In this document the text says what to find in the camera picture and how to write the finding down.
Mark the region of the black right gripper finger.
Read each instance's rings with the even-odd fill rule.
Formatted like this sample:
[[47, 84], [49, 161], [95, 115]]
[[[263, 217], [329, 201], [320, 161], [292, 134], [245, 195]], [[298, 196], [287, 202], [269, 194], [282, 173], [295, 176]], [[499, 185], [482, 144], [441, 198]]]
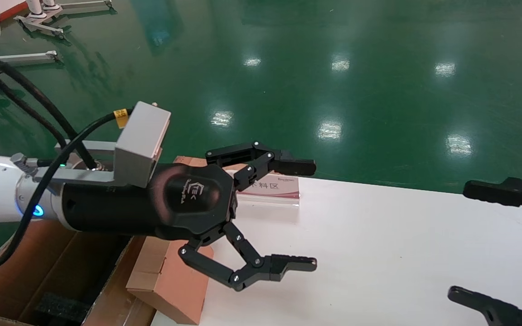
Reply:
[[522, 179], [508, 177], [500, 184], [470, 180], [464, 186], [463, 196], [502, 206], [520, 207], [522, 206]]
[[448, 299], [481, 313], [489, 326], [522, 326], [522, 309], [482, 293], [452, 286]]

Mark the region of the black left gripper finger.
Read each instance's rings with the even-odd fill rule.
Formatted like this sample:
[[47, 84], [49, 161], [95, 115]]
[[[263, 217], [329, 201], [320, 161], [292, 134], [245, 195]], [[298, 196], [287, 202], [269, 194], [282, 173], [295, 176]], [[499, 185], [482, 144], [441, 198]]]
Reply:
[[314, 160], [294, 158], [286, 150], [275, 150], [259, 142], [242, 143], [207, 152], [207, 165], [222, 168], [245, 164], [233, 175], [234, 188], [244, 191], [271, 172], [287, 176], [313, 176], [317, 170]]
[[[236, 271], [198, 251], [201, 246], [211, 244], [223, 236], [232, 244], [245, 262], [245, 265]], [[211, 235], [204, 239], [188, 240], [187, 244], [180, 248], [179, 256], [190, 268], [237, 292], [257, 281], [280, 282], [288, 271], [314, 272], [318, 266], [317, 259], [313, 257], [286, 254], [260, 256], [259, 252], [253, 248], [252, 244], [245, 239], [241, 231], [231, 221], [216, 227]]]

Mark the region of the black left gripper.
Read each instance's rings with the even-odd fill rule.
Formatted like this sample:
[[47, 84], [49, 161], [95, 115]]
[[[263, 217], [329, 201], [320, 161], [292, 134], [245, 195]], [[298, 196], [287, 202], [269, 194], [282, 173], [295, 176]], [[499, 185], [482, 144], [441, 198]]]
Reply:
[[214, 241], [235, 210], [232, 177], [220, 166], [157, 165], [145, 187], [64, 185], [63, 216], [82, 232]]

